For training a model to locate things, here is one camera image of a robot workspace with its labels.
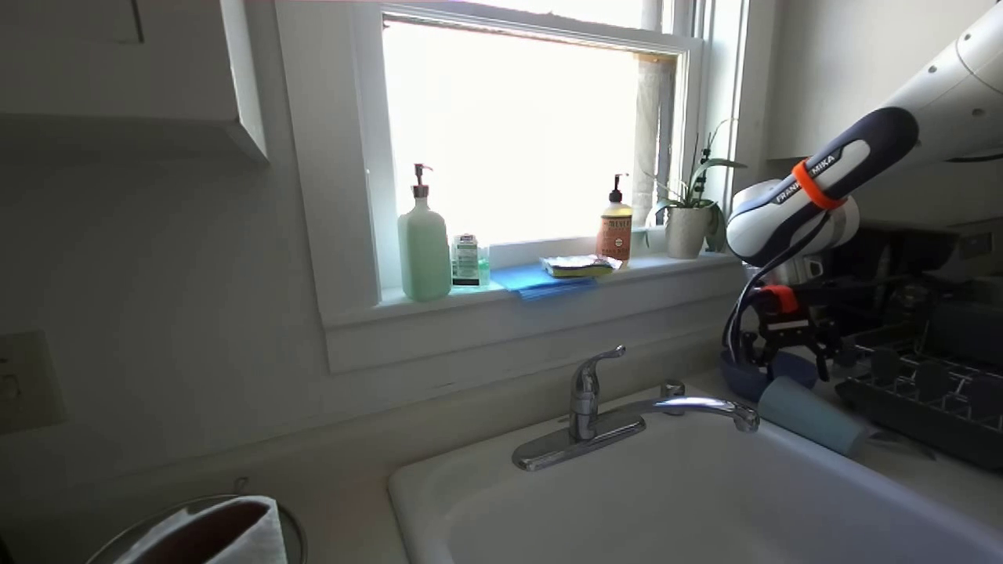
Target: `cabinet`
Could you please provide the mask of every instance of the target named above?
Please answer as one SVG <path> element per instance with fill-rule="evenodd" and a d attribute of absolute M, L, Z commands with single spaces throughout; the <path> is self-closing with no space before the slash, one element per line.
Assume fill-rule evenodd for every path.
<path fill-rule="evenodd" d="M 816 154 L 997 0 L 780 0 L 767 156 Z"/>
<path fill-rule="evenodd" d="M 0 161 L 267 156 L 244 0 L 0 0 Z"/>

